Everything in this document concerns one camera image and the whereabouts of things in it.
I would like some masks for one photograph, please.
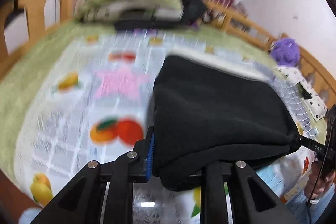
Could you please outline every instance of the human hand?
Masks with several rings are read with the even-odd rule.
[[[307,181],[306,187],[304,189],[304,195],[309,198],[310,194],[314,188],[315,182],[317,180],[320,168],[321,168],[322,161],[318,160],[311,164],[312,173],[309,175],[309,180]],[[312,195],[312,199],[324,194],[329,190],[331,187],[333,180],[335,179],[335,172],[331,171],[328,173],[324,179],[319,178],[314,193]]]

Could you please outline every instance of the wooden bed frame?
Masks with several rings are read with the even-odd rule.
[[[41,37],[55,31],[60,24],[72,18],[74,0],[60,0],[60,23],[46,30],[44,28],[45,2],[46,0],[18,0],[19,7],[25,8],[26,10],[29,40],[10,55],[7,52],[5,43],[4,23],[7,16],[13,11],[14,1],[8,2],[0,8],[0,79]],[[278,39],[272,36],[263,27],[231,8],[225,8],[210,0],[205,0],[205,3],[210,10],[218,14],[216,19],[211,23],[215,28],[219,28],[230,35],[237,36],[266,52],[269,52],[272,42]],[[246,28],[254,29],[256,36],[245,32],[244,29]],[[327,107],[332,107],[336,103],[335,78],[312,54],[303,47],[300,47],[300,50],[301,59],[299,68],[302,74],[306,77],[310,76],[315,78],[313,88],[320,95],[324,93],[322,97],[326,98],[325,103]]]

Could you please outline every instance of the purple plush toy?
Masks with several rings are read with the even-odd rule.
[[[275,42],[270,55],[280,66],[295,67],[300,61],[300,48],[295,39],[283,38]]]

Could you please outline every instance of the white pillow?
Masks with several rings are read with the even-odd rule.
[[[278,72],[283,75],[288,81],[293,84],[301,83],[304,89],[312,96],[312,99],[302,98],[303,103],[308,108],[308,111],[313,116],[315,121],[322,119],[326,112],[327,107],[323,100],[318,96],[315,90],[310,86],[301,71],[293,67],[278,66]]]

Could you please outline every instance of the black fabric bag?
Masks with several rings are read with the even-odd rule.
[[[164,20],[142,17],[119,19],[114,23],[117,31],[141,29],[174,29],[193,24],[198,18],[202,17],[207,7],[202,0],[182,0],[183,15],[180,20]]]
[[[168,56],[153,97],[153,174],[170,190],[197,186],[186,178],[218,160],[256,169],[299,148],[297,127],[267,83]]]

